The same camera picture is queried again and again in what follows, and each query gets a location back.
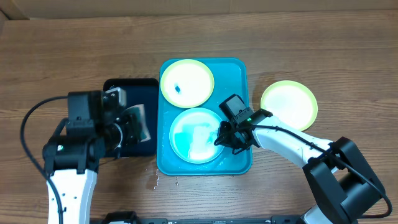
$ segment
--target plastic tray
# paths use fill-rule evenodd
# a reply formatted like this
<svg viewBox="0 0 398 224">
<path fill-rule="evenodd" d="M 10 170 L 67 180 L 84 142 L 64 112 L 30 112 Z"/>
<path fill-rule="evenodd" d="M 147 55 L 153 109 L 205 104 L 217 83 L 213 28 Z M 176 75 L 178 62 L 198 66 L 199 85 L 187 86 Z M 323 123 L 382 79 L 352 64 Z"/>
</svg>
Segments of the plastic tray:
<svg viewBox="0 0 398 224">
<path fill-rule="evenodd" d="M 246 67 L 237 58 L 193 58 L 209 67 L 215 79 L 215 87 L 210 98 L 199 107 L 214 111 L 221 119 L 226 116 L 218 108 L 232 94 L 239 95 L 246 106 L 249 105 Z M 160 79 L 164 70 L 181 59 L 170 59 L 160 68 Z M 157 166 L 167 175 L 239 175 L 247 172 L 252 164 L 252 149 L 236 156 L 232 149 L 225 147 L 214 160 L 205 164 L 192 164 L 182 160 L 174 153 L 169 139 L 173 120 L 186 109 L 171 105 L 159 91 L 159 110 L 157 123 Z"/>
<path fill-rule="evenodd" d="M 145 106 L 146 124 L 151 136 L 150 141 L 122 148 L 120 156 L 153 156 L 156 153 L 157 147 L 157 100 L 159 98 L 159 82 L 155 78 L 112 78 L 104 83 L 104 91 L 113 87 L 120 87 L 126 91 L 126 108 L 139 104 Z M 114 156 L 115 153 L 113 151 L 106 154 L 106 157 Z"/>
</svg>

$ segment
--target black tray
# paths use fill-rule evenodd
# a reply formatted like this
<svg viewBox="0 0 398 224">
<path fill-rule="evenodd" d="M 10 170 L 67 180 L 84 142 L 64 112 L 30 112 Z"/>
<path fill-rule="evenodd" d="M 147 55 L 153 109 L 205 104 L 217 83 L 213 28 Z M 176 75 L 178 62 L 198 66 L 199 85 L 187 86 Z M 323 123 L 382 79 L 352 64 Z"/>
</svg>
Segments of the black tray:
<svg viewBox="0 0 398 224">
<path fill-rule="evenodd" d="M 126 91 L 127 106 L 144 104 L 146 124 L 151 139 L 135 146 L 121 149 L 121 157 L 152 156 L 156 154 L 157 147 L 157 106 L 159 99 L 159 82 L 155 78 L 112 78 L 104 83 L 103 90 L 120 87 Z M 109 152 L 105 157 L 114 157 L 114 152 Z"/>
</svg>

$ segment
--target blue tray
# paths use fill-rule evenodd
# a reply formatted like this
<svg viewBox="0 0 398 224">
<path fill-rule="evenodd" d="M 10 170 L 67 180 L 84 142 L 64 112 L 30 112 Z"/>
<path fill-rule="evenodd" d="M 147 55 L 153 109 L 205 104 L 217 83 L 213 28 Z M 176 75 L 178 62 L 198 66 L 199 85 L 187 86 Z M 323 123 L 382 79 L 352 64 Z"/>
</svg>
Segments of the blue tray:
<svg viewBox="0 0 398 224">
<path fill-rule="evenodd" d="M 249 106 L 248 80 L 246 67 L 237 58 L 194 58 L 203 62 L 215 79 L 213 94 L 199 107 L 214 111 L 221 119 L 227 120 L 218 105 L 232 94 L 239 95 Z M 170 59 L 160 68 L 160 78 L 164 70 L 180 59 Z M 238 175 L 247 172 L 252 164 L 252 149 L 232 155 L 232 149 L 225 147 L 214 160 L 205 164 L 192 164 L 174 153 L 169 139 L 170 127 L 174 119 L 186 109 L 171 105 L 159 91 L 157 122 L 157 167 L 167 175 Z"/>
</svg>

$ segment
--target wood grain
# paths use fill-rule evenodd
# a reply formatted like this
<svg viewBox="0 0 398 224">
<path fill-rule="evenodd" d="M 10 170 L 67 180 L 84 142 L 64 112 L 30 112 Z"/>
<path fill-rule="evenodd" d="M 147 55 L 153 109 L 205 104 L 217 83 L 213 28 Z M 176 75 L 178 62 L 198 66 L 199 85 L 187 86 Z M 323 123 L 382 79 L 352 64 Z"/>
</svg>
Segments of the wood grain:
<svg viewBox="0 0 398 224">
<path fill-rule="evenodd" d="M 398 11 L 6 21 L 0 36 L 0 223 L 47 222 L 47 187 L 19 142 L 29 108 L 50 96 L 101 89 L 109 78 L 157 78 L 167 59 L 195 57 L 240 58 L 255 110 L 271 83 L 308 86 L 319 114 L 307 132 L 353 139 L 398 206 Z M 32 115 L 26 135 L 36 158 L 66 114 L 59 101 Z M 91 217 L 116 210 L 140 217 L 269 217 L 303 213 L 313 204 L 299 168 L 254 149 L 252 168 L 234 177 L 176 179 L 159 172 L 154 157 L 108 162 L 99 171 Z M 379 202 L 369 213 L 385 209 Z M 397 223 L 398 213 L 360 221 L 376 222 Z"/>
</svg>

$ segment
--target green plate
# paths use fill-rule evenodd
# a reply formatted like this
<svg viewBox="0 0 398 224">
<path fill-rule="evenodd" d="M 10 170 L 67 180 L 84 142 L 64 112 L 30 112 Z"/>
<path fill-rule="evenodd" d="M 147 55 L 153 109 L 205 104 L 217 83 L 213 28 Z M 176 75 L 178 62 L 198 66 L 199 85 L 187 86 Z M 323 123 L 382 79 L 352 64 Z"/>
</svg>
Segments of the green plate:
<svg viewBox="0 0 398 224">
<path fill-rule="evenodd" d="M 183 59 L 169 65 L 160 79 L 160 90 L 164 98 L 180 108 L 203 104 L 213 89 L 212 72 L 204 63 L 193 59 Z"/>
<path fill-rule="evenodd" d="M 311 90 L 290 80 L 270 85 L 262 94 L 261 108 L 300 131 L 309 128 L 318 114 L 317 99 Z"/>
</svg>

